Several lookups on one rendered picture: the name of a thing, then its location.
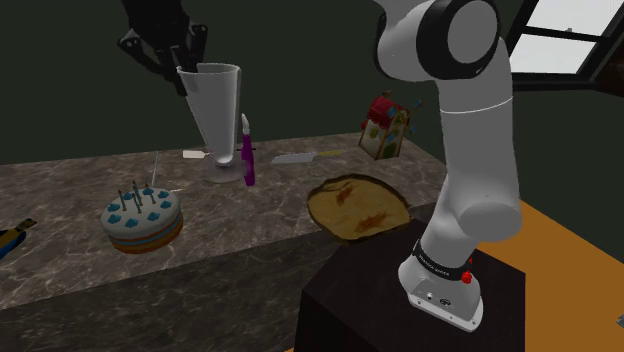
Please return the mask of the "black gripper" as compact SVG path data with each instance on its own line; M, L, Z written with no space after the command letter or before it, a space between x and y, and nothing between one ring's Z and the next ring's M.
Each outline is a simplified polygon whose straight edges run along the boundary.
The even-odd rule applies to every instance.
M117 46L149 72L172 83L179 96L187 92L179 68L204 59L208 28L190 22L181 0L121 0L130 30ZM145 51L147 43L155 57Z

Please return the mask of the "tall grey cone vase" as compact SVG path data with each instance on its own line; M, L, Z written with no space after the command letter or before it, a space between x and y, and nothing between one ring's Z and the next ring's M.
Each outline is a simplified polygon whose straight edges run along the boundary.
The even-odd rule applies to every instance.
M235 149L241 68L226 63L199 63L195 72L181 66L176 70L208 153L203 158L206 165L203 178L217 184L240 180L244 166Z

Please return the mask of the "purple pen with white tip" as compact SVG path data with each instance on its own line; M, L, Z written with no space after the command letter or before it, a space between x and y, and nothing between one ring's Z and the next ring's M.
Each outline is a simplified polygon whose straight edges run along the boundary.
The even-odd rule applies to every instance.
M250 124L244 113L241 114L242 122L242 149L241 158L245 165L244 180L247 186L255 185L253 147L250 135Z

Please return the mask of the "white cake with candles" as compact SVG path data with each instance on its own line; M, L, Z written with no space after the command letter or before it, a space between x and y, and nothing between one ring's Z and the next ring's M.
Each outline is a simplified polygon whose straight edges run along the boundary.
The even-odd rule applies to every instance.
M157 250L174 240L184 226L178 196L172 191L146 184L118 197L103 210L100 224L115 249L126 254Z

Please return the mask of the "red-roofed toy birdhouse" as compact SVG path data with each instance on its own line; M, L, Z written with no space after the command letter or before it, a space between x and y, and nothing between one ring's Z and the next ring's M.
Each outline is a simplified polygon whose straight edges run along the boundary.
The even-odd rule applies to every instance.
M415 126L411 116L421 106L416 100L412 109L401 106L391 98L391 91L384 91L369 106L358 146L374 160L390 159L400 155L403 138L412 135Z

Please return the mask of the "blue and yellow tool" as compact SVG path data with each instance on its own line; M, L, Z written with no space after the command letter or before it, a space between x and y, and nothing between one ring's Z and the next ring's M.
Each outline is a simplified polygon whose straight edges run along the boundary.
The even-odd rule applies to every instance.
M35 224L35 220L27 218L13 228L0 230L0 260L25 240L26 230Z

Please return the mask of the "dark robot stand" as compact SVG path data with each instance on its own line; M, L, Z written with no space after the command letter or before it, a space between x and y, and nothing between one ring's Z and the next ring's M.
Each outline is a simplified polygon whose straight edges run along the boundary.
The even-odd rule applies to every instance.
M472 255L484 314L465 332L413 307L398 279L424 224L340 247L304 287L294 352L525 352L525 275Z

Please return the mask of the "dark-framed window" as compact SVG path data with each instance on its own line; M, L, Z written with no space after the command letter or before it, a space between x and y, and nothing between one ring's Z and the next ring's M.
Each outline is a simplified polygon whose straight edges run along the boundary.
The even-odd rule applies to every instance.
M506 42L517 91L624 98L624 0L523 0Z

